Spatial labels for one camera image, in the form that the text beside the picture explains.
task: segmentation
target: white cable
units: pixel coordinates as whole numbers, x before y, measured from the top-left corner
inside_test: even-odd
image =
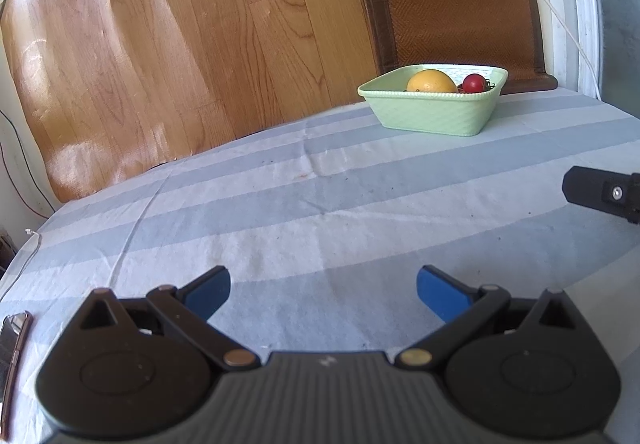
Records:
[[[578,48],[578,52],[580,52],[580,55],[584,58],[585,63],[587,64],[587,67],[589,67],[589,71],[591,72],[591,77],[593,78],[593,82],[595,84],[595,88],[596,88],[596,97],[602,101],[602,97],[600,96],[600,90],[598,88],[598,77],[596,76],[596,71],[593,68],[593,65],[591,65],[591,62],[589,60],[589,56],[587,56],[587,53],[584,52],[584,49],[582,48],[582,46],[580,45],[580,43],[578,42],[578,40],[575,39],[575,36],[573,35],[573,33],[569,30],[569,27],[567,26],[566,23],[564,23],[564,20],[562,20],[562,18],[560,18],[560,14],[558,13],[558,11],[556,10],[555,7],[553,7],[551,5],[551,2],[549,2],[548,0],[543,0],[544,3],[549,6],[549,9],[551,9],[551,12],[556,16],[556,18],[558,19],[558,22],[560,22],[560,25],[564,28],[564,30],[566,31],[566,34],[569,35],[569,38],[571,38],[575,44],[575,47]]]
[[[27,231],[28,235],[36,235],[38,237],[38,241],[36,242],[36,248],[31,251],[31,254],[27,257],[27,259],[24,261],[24,264],[22,264],[22,267],[20,268],[20,271],[18,272],[18,274],[16,275],[16,277],[14,278],[14,281],[12,282],[12,284],[7,288],[6,291],[4,291],[4,293],[2,293],[2,296],[0,296],[0,302],[2,302],[2,300],[4,299],[4,297],[9,293],[9,291],[11,290],[11,288],[15,285],[15,282],[18,281],[18,279],[20,278],[20,276],[22,275],[22,272],[25,270],[25,268],[27,267],[27,265],[29,264],[29,262],[31,262],[31,260],[33,259],[33,257],[36,255],[36,253],[38,252],[38,249],[40,249],[40,242],[42,241],[42,236],[37,232],[37,231],[33,231],[30,229],[25,230]]]

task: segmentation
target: brown chair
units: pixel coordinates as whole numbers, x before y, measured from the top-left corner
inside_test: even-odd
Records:
[[[494,65],[503,94],[551,90],[536,0],[364,0],[379,74],[416,63]]]

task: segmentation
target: green basket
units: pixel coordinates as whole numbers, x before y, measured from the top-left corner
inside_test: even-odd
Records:
[[[452,92],[406,92],[411,77],[424,69],[446,73],[456,85],[469,74],[481,74],[494,88],[476,94]],[[476,135],[494,111],[509,73],[483,65],[408,65],[387,72],[358,87],[376,117],[389,129],[434,134]]]

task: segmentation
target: yellow orange fruit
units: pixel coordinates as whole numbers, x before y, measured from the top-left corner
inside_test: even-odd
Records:
[[[407,92],[458,92],[453,80],[441,70],[426,69],[414,74],[406,84]]]

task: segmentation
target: tomato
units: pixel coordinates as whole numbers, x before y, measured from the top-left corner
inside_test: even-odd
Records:
[[[490,81],[479,74],[469,74],[462,82],[462,88],[467,94],[485,92],[489,90]]]

